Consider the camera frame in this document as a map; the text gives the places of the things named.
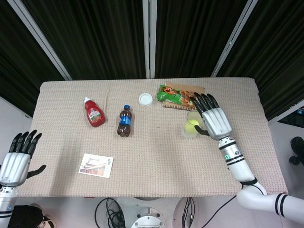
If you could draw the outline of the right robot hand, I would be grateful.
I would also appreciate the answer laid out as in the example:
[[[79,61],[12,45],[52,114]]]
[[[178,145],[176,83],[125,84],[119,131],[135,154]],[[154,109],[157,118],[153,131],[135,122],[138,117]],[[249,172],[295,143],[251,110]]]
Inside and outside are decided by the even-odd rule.
[[[230,136],[231,125],[214,96],[194,92],[194,97],[190,96],[190,100],[194,103],[206,128],[203,130],[195,125],[194,128],[199,134],[209,136],[217,141]]]

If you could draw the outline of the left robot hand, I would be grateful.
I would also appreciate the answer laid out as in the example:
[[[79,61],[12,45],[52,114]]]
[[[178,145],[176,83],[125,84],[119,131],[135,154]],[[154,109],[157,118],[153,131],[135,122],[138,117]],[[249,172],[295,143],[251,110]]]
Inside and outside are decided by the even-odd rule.
[[[37,130],[17,134],[4,156],[0,166],[0,186],[15,188],[27,179],[39,175],[47,167],[45,164],[34,171],[29,170],[30,162],[42,134]]]

